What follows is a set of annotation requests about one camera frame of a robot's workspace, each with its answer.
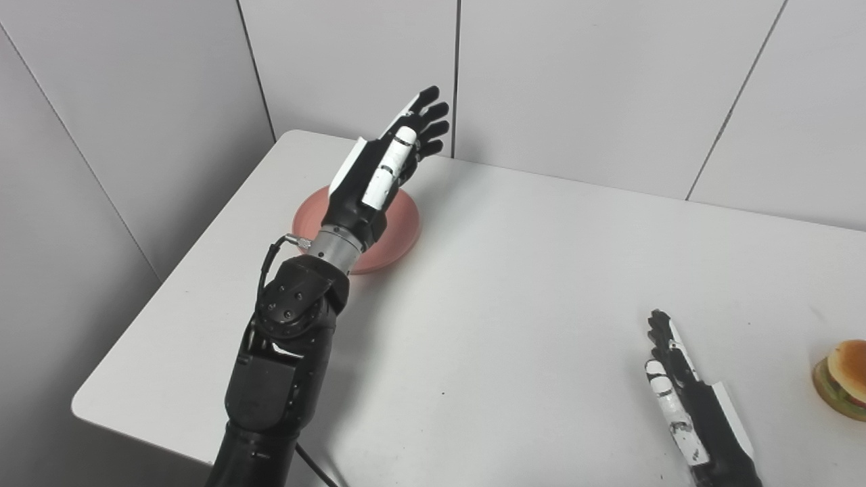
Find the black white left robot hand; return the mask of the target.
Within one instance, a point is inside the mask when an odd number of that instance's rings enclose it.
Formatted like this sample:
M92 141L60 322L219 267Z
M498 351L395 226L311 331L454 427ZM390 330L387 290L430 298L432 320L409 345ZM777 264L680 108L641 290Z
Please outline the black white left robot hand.
M420 162L439 154L451 124L436 85L415 95L377 138L358 138L328 188L325 228L346 231L366 252L386 231L386 212Z

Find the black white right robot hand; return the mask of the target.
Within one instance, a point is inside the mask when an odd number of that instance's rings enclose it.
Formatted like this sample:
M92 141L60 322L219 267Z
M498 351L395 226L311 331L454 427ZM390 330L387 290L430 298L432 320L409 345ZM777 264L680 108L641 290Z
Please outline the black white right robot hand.
M647 318L645 376L693 486L761 486L754 447L723 382L706 383L667 312Z

